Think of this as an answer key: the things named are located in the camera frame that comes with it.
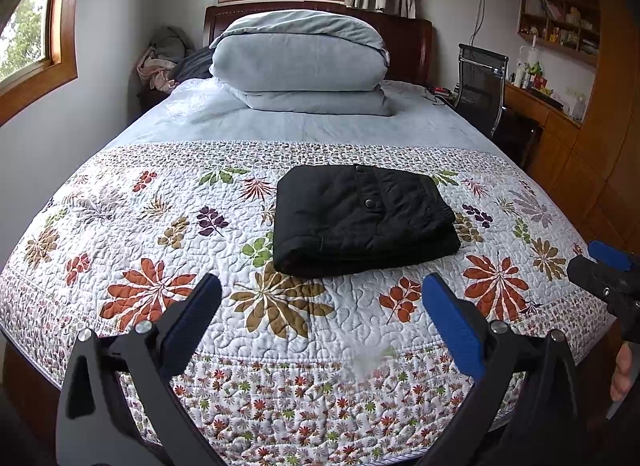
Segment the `human hand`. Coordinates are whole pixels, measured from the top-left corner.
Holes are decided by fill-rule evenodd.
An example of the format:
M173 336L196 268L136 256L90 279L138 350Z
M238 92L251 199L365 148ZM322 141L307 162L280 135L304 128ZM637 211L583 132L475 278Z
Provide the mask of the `human hand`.
M621 401L631 390L631 361L632 354L628 343L622 343L622 347L618 351L616 357L616 370L611 378L611 399L612 401Z

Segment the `quilt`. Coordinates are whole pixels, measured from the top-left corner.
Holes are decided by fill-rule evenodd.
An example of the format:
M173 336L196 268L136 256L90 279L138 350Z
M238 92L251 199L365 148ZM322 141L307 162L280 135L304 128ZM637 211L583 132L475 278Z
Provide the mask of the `quilt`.
M302 280L273 269L276 184L300 164L363 163L431 176L456 212L456 255ZM187 297L207 272L223 301L172 388L232 465L392 464L456 413L459 373L422 306L437 271L514 331L562 330L579 360L608 327L572 285L586 251L546 194L494 155L452 148L286 142L149 143L104 150L56 192L0 275L2 330L61 385L77 332L129 331ZM515 374L499 417L512 409ZM142 435L154 431L129 376Z

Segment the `headboard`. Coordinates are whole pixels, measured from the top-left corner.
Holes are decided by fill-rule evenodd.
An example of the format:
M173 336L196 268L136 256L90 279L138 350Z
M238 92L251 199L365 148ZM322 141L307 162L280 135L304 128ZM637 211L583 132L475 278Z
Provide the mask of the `headboard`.
M368 12L326 1L269 1L207 7L203 46L210 45L233 21L247 14L284 9L313 9L361 19L382 36L391 56L386 79L427 84L431 60L431 22Z

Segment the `wooden desk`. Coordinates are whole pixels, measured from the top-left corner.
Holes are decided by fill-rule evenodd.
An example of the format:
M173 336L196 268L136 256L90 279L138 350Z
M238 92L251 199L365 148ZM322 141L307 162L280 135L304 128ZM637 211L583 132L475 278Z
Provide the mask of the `wooden desk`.
M512 84L504 87L504 103L511 110L537 121L543 128L527 174L550 193L580 133L580 123Z

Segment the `metal bolt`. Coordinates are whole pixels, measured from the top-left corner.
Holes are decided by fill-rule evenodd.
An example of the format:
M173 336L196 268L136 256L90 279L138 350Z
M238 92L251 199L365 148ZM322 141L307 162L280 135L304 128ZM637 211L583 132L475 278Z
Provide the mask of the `metal bolt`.
M154 327L154 325L149 320L143 320L141 322L136 323L136 332L138 334L146 334L153 327Z
M94 332L89 328L85 327L84 329L80 329L78 331L78 340L87 341Z
M491 332L494 334L504 334L509 329L509 326L504 321L500 320L492 321L489 327L491 327Z
M553 329L551 331L551 339L553 341L564 341L564 333L558 329Z

